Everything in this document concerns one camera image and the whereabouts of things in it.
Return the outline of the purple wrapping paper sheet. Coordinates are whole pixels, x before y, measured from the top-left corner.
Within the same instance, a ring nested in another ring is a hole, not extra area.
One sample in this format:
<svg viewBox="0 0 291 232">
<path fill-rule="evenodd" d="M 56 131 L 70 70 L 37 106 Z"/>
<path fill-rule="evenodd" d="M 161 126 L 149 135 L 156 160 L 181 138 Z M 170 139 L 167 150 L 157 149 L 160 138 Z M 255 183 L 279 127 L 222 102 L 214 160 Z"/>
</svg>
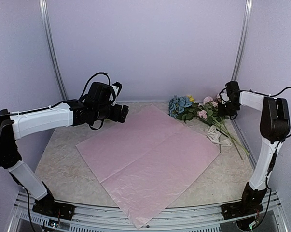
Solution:
<svg viewBox="0 0 291 232">
<path fill-rule="evenodd" d="M 76 147 L 116 205 L 134 211 L 167 208 L 219 154 L 209 139 L 154 105 Z"/>
</svg>

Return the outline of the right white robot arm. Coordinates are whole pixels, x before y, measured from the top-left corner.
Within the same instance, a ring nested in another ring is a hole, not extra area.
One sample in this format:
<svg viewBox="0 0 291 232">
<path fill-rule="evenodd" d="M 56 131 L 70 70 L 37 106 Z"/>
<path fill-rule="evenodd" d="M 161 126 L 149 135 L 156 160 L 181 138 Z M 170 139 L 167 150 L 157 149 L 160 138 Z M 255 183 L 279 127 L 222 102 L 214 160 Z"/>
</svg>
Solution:
<svg viewBox="0 0 291 232">
<path fill-rule="evenodd" d="M 236 213 L 247 215 L 262 211 L 262 200 L 270 189 L 268 181 L 276 163 L 276 158 L 291 126 L 288 103 L 285 98 L 240 90 L 237 81 L 230 81 L 223 90 L 227 98 L 218 104 L 220 116 L 236 116 L 241 106 L 261 112 L 261 151 L 252 177 L 245 185 L 241 200 L 222 205 L 222 212 L 229 216 Z"/>
</svg>

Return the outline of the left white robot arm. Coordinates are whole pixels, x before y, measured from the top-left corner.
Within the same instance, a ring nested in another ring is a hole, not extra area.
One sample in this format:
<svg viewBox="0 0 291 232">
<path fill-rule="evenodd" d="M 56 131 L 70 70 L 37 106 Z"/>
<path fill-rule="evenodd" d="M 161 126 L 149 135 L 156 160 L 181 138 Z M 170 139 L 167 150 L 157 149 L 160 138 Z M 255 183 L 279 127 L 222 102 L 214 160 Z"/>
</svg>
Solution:
<svg viewBox="0 0 291 232">
<path fill-rule="evenodd" d="M 121 90 L 119 82 L 112 85 L 93 82 L 89 92 L 79 99 L 29 111 L 0 111 L 0 167 L 6 169 L 48 215 L 58 211 L 58 203 L 48 187 L 23 161 L 17 141 L 42 131 L 83 124 L 95 131 L 94 123 L 100 121 L 103 124 L 106 119 L 124 123 L 129 108 L 116 104 Z"/>
</svg>

